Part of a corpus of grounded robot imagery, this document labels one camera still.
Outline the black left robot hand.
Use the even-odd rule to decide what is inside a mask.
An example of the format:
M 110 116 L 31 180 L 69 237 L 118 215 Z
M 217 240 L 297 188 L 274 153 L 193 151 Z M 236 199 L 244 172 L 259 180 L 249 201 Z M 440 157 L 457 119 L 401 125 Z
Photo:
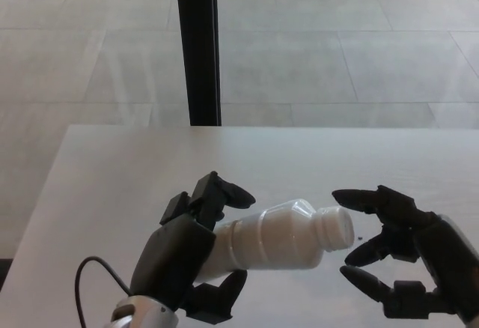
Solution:
M 194 282 L 212 254 L 218 238 L 213 230 L 224 208 L 248 209 L 255 202 L 253 195 L 215 171 L 202 177 L 192 194 L 174 196 L 135 266 L 130 293 L 152 298 L 173 312 L 182 309 L 187 317 L 208 324 L 230 320 L 246 270 L 233 270 L 219 286 Z

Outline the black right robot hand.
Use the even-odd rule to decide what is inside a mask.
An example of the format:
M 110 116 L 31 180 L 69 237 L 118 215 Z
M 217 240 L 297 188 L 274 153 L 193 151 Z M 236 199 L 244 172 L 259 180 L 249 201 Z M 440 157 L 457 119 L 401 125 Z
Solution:
M 427 319 L 432 313 L 456 315 L 465 326 L 478 321 L 478 252 L 457 225 L 444 215 L 417 208 L 413 198 L 387 186 L 375 190 L 337 189 L 340 206 L 375 215 L 381 232 L 354 249 L 341 274 L 363 294 L 382 303 L 390 319 Z M 386 257 L 422 260 L 436 288 L 422 282 L 396 281 L 387 286 L 363 268 Z

